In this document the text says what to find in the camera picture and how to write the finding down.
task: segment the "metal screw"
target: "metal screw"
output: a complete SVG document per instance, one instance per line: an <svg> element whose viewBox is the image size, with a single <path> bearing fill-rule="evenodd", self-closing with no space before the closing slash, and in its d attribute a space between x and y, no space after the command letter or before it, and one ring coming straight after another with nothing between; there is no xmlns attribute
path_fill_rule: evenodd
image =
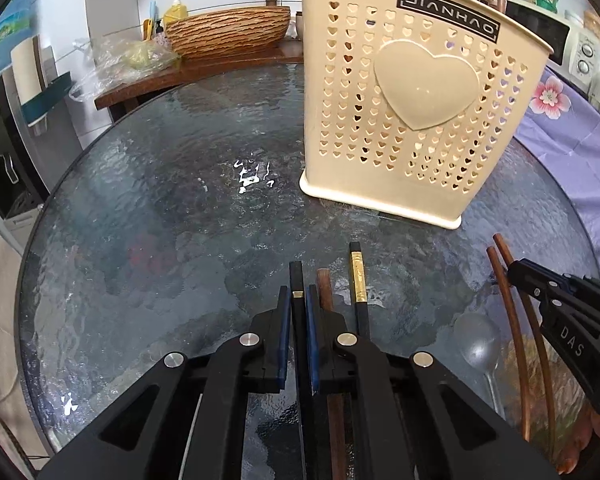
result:
<svg viewBox="0 0 600 480"><path fill-rule="evenodd" d="M353 346L358 342L358 338L355 334L351 334L349 332L345 332L340 334L336 341L340 343L342 346Z"/></svg>
<svg viewBox="0 0 600 480"><path fill-rule="evenodd" d="M254 346L260 342L260 336L253 332L247 332L240 336L240 344L243 346Z"/></svg>
<svg viewBox="0 0 600 480"><path fill-rule="evenodd" d="M178 352L171 352L170 354L165 355L164 357L164 365L167 368L177 368L184 362L184 355Z"/></svg>
<svg viewBox="0 0 600 480"><path fill-rule="evenodd" d="M426 368L433 364L433 356L427 352L418 352L413 356L413 362L422 368Z"/></svg>

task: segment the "heart emblem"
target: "heart emblem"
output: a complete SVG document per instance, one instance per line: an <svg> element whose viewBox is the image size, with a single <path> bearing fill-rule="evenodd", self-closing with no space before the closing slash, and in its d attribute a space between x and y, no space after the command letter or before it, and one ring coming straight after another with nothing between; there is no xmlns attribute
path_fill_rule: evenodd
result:
<svg viewBox="0 0 600 480"><path fill-rule="evenodd" d="M434 56L419 43L385 43L374 62L376 81L391 108L412 130L446 123L478 97L473 67L457 56Z"/></svg>

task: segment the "jianhao logo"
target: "jianhao logo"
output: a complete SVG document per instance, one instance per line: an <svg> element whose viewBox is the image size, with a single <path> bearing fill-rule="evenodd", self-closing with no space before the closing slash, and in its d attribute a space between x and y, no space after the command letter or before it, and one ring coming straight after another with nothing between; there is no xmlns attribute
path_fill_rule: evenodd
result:
<svg viewBox="0 0 600 480"><path fill-rule="evenodd" d="M417 10L427 16L439 18L447 23L459 25L465 30L475 32L486 40L498 41L500 23L449 0L398 0L399 9Z"/></svg>

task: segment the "green container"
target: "green container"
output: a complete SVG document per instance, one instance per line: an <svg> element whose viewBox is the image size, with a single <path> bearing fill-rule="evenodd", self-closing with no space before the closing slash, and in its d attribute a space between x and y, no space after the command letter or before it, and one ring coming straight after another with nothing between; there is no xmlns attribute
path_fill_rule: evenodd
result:
<svg viewBox="0 0 600 480"><path fill-rule="evenodd" d="M529 3L532 3L538 7L542 7L543 9L550 10L554 14L558 14L558 9L547 0L527 0Z"/></svg>

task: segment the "pink flower print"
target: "pink flower print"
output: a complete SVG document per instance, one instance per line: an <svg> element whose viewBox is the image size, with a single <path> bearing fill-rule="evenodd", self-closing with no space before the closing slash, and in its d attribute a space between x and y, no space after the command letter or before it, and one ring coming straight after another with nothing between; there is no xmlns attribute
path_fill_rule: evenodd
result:
<svg viewBox="0 0 600 480"><path fill-rule="evenodd" d="M549 76L546 82L539 82L529 103L535 114L546 114L550 119L558 119L560 112L568 112L570 99L562 93L564 85L555 75Z"/></svg>

